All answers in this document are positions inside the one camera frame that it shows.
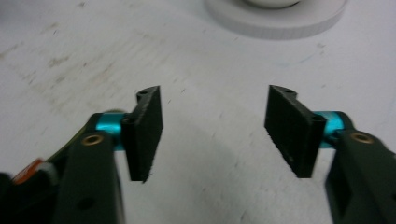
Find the scuff mark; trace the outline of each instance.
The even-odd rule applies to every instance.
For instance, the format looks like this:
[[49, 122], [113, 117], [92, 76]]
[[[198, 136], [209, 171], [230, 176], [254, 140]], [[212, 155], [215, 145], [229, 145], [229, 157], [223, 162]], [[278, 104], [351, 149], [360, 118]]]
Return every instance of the scuff mark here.
[[309, 55], [308, 57], [300, 60], [298, 63], [305, 63], [307, 61], [309, 61], [312, 57], [314, 57], [315, 54]]
[[319, 49], [324, 49], [324, 47], [326, 47], [326, 45], [322, 44], [322, 43], [317, 43], [317, 47]]
[[51, 60], [49, 61], [49, 68], [52, 68], [52, 67], [54, 67], [54, 66], [58, 66], [58, 65], [60, 65], [61, 63], [66, 62], [67, 60], [69, 60], [69, 56], [63, 57], [63, 58], [59, 58], [59, 59], [53, 58], [53, 59], [51, 59]]
[[246, 214], [247, 214], [247, 210], [245, 210], [244, 213], [242, 213], [241, 218], [240, 218], [241, 222], [244, 221]]
[[58, 77], [58, 78], [55, 79], [55, 83], [59, 84], [59, 83], [61, 83], [62, 81], [64, 81], [65, 78], [66, 78], [66, 77]]
[[52, 30], [52, 29], [55, 29], [55, 28], [57, 28], [59, 26], [59, 23], [58, 22], [54, 22], [53, 24], [51, 24], [51, 25], [49, 25], [49, 26], [47, 26], [46, 28], [44, 28], [44, 30], [43, 31], [41, 31], [41, 35], [43, 35], [44, 33], [46, 33], [47, 31], [50, 31], [50, 30]]
[[3, 52], [0, 53], [0, 60], [3, 60], [6, 58], [7, 54], [9, 54], [12, 50], [15, 50], [18, 48], [18, 44], [12, 46], [9, 49], [4, 50]]

